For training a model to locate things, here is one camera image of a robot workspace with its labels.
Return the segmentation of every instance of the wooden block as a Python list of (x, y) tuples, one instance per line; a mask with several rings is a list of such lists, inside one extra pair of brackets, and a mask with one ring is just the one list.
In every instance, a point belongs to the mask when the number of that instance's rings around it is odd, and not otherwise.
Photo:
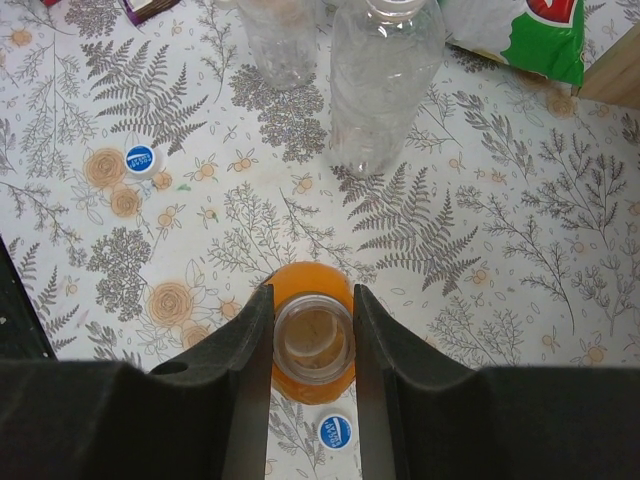
[(640, 108), (640, 23), (586, 72), (578, 97)]

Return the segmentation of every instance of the blue cap top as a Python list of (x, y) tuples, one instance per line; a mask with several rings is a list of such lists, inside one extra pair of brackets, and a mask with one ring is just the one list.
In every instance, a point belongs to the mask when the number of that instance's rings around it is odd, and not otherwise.
[(127, 152), (125, 160), (127, 168), (133, 173), (144, 173), (149, 170), (155, 161), (155, 154), (151, 147), (137, 145)]
[(320, 441), (330, 450), (342, 450), (351, 442), (351, 423), (342, 415), (329, 415), (318, 427)]

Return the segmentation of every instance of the green snack bag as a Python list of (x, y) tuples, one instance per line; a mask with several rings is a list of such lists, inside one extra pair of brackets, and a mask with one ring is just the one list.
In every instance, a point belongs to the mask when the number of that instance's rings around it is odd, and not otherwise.
[(581, 86), (583, 0), (438, 0), (447, 41)]

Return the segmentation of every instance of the clear plastic bottle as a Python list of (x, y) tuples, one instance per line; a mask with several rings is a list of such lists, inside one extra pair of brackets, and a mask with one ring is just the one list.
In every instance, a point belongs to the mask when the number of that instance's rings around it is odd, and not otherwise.
[(305, 85), (316, 63), (315, 1), (237, 0), (237, 6), (265, 81), (278, 90)]
[(377, 173), (402, 150), (442, 63), (436, 0), (350, 0), (331, 48), (332, 151), (354, 173)]

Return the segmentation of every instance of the red object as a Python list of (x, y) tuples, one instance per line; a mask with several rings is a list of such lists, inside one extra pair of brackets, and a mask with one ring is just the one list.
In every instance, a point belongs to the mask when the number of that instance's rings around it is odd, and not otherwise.
[(568, 26), (573, 24), (573, 12), (578, 0), (551, 0), (551, 6), (548, 3), (548, 0), (527, 0), (531, 11), (539, 17)]

